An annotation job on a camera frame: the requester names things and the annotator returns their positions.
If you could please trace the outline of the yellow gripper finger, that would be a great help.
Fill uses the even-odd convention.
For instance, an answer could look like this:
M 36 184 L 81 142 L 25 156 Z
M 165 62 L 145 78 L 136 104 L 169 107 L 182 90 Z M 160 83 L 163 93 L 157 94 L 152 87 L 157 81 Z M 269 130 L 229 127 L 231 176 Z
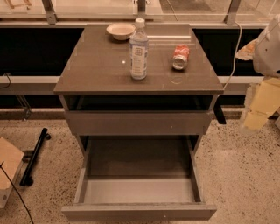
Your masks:
M 252 60 L 255 55 L 257 39 L 253 39 L 247 43 L 242 49 L 238 50 L 236 53 L 236 58 L 239 60 Z
M 280 79 L 264 79 L 256 87 L 243 125 L 249 130 L 259 130 L 279 108 Z

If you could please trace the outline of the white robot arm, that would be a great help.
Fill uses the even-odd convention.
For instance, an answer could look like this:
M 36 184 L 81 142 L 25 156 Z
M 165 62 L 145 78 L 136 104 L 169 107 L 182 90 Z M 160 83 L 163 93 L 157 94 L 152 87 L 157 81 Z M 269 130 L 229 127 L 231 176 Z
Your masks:
M 248 88 L 241 123 L 244 130 L 257 131 L 280 108 L 280 14 L 235 56 L 252 60 L 254 70 L 263 75 L 261 83 Z

